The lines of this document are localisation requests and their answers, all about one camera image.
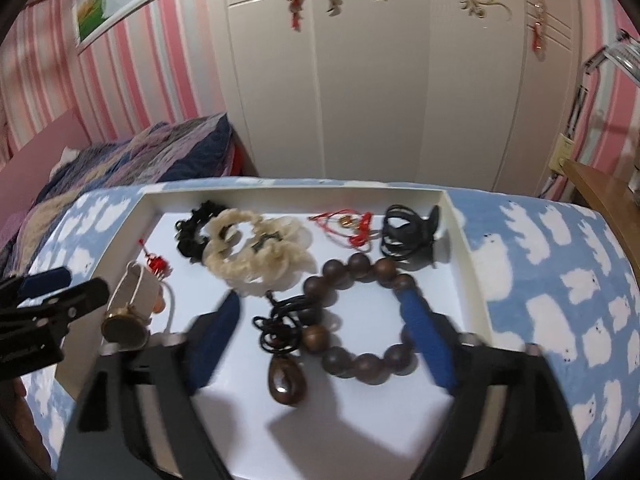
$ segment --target pink headboard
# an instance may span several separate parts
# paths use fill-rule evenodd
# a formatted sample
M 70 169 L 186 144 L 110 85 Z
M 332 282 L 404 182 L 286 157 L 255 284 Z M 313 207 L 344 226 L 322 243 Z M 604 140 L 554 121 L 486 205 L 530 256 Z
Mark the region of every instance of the pink headboard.
M 68 111 L 17 152 L 0 171 L 0 230 L 9 216 L 31 207 L 65 146 L 78 150 L 89 144 L 82 124 Z

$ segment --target beige scrunchie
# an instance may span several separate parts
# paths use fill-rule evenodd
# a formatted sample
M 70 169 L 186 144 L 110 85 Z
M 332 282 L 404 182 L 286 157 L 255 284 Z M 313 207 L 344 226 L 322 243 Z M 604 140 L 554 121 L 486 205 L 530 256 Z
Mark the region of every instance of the beige scrunchie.
M 225 239 L 220 233 L 229 226 L 249 222 L 254 236 L 238 254 L 229 258 L 229 231 Z M 271 283 L 280 279 L 292 266 L 312 262 L 306 249 L 297 243 L 302 224 L 295 218 L 264 219 L 251 211 L 226 209 L 206 225 L 210 241 L 204 249 L 202 263 L 210 272 L 227 281 Z

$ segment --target wardrobe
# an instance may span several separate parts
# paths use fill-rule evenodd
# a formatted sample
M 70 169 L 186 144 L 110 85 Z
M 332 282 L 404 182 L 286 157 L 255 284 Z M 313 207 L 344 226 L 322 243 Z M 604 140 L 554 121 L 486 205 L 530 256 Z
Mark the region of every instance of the wardrobe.
M 542 187 L 575 92 L 579 0 L 303 0 L 300 30 L 288 0 L 209 1 L 260 176 Z

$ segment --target red string bracelet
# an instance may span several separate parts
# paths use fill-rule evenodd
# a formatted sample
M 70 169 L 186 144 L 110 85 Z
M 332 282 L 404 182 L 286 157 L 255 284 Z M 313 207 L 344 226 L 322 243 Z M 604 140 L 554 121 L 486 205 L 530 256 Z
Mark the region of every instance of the red string bracelet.
M 356 234 L 354 235 L 346 235 L 344 233 L 338 232 L 333 229 L 329 222 L 331 218 L 334 216 L 341 215 L 341 218 L 338 220 L 340 225 L 343 227 L 354 227 L 354 221 L 351 216 L 359 216 L 360 220 L 357 225 L 354 227 Z M 353 209 L 341 209 L 340 211 L 335 212 L 327 212 L 322 213 L 315 216 L 310 216 L 309 220 L 315 222 L 315 224 L 322 229 L 327 234 L 334 235 L 340 238 L 347 238 L 349 245 L 355 249 L 364 247 L 367 243 L 369 243 L 370 231 L 371 231 L 371 220 L 373 218 L 372 213 L 364 213 L 361 214 Z
M 138 244 L 142 247 L 142 250 L 145 253 L 146 266 L 149 267 L 152 273 L 162 280 L 170 272 L 169 262 L 162 256 L 148 252 L 145 247 L 145 241 L 142 238 L 138 240 Z

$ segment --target teardrop pendant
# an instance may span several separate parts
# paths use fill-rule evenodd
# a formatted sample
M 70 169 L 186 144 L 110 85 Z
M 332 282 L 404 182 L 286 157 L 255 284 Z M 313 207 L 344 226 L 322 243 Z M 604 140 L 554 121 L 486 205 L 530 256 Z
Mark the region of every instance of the teardrop pendant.
M 298 364 L 288 356 L 273 356 L 269 364 L 269 393 L 276 402 L 293 406 L 305 398 L 306 379 Z

